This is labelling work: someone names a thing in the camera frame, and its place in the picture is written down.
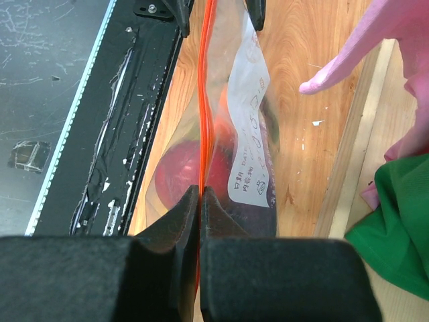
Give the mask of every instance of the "wood grain surface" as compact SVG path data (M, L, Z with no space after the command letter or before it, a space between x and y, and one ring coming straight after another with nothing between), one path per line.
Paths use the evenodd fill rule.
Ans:
M300 83L334 58L370 0L267 0L259 35L275 88L281 151L275 167L281 236L314 232L343 134L361 65L330 90L314 96ZM129 234L145 228L145 192L180 116L196 86L198 45L205 0L196 0L191 35L184 40L151 151ZM313 121L323 121L314 126Z
M384 41L373 76L371 89L350 162L344 162L347 175L334 211L329 237L342 238L356 222L371 212L360 192L373 180L375 171L384 164L383 155L412 127L416 100L404 90L402 58L394 40ZM367 271L385 322L425 322L429 302L382 279L367 265Z

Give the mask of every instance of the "gray metal surface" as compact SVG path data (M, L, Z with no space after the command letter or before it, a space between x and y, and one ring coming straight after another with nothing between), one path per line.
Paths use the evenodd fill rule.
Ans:
M0 0L0 236L25 233L108 4ZM41 174L8 165L22 141L51 145Z

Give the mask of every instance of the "pink fabric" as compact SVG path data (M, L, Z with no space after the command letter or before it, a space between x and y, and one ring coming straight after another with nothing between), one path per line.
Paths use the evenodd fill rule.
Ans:
M413 128L385 153L389 162L429 153L429 0L373 0L339 55L301 84L300 92L314 94L339 83L384 38L398 40L407 79L405 89L418 102ZM374 184L362 197L372 209L378 207Z

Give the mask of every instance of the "transparent plastic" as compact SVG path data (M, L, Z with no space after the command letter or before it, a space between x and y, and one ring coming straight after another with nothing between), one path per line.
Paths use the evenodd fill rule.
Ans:
M187 106L146 193L152 224L197 184L255 237L277 235L274 166L280 144L275 96L243 0L208 0L198 92Z

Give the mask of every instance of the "black clamp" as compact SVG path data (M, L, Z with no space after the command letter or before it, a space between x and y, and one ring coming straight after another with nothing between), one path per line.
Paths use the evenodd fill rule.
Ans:
M190 8L194 0L136 0L134 13L140 17L152 17L163 21L176 19L186 38L190 33ZM263 29L265 22L266 0L246 0L250 19L257 32Z

